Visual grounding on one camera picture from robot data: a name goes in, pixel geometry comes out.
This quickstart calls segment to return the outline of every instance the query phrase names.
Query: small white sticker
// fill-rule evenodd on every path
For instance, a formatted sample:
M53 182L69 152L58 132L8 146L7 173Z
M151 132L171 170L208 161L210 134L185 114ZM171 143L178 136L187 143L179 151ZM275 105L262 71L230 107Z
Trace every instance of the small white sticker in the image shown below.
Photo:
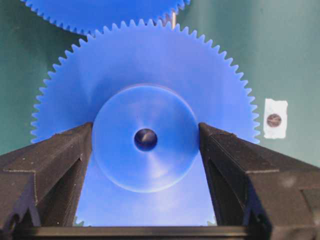
M287 101L265 99L263 131L266 139L284 139L287 131Z

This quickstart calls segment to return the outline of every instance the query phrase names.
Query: clamp jaw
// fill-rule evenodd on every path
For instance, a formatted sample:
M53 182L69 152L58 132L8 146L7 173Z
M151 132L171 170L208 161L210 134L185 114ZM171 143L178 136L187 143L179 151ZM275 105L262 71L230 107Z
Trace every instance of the clamp jaw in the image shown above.
M0 239L320 239L320 169L205 123L200 152L218 226L72 227L91 131L86 123L0 156Z

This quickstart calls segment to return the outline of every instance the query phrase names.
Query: center hole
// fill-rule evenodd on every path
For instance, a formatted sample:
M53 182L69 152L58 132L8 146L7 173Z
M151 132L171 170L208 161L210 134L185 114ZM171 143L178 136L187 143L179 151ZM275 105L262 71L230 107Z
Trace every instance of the center hole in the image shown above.
M143 128L134 135L134 143L141 151L150 151L157 145L157 135L149 128Z

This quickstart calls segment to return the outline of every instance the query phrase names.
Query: green background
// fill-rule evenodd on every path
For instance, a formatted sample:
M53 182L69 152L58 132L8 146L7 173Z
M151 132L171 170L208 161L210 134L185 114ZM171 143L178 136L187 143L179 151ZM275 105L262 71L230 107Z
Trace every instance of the green background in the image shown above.
M233 57L256 97L258 122L265 98L288 102L286 138L265 139L261 124L260 144L320 166L320 1L192 0L177 21ZM19 0L0 0L0 154L30 144L38 89L80 37Z

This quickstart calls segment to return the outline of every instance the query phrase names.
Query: white label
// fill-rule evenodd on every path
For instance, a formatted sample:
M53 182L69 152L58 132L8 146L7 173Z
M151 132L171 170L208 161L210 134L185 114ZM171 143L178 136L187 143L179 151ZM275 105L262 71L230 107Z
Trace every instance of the white label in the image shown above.
M263 131L266 139L284 139L287 131L287 101L265 99Z

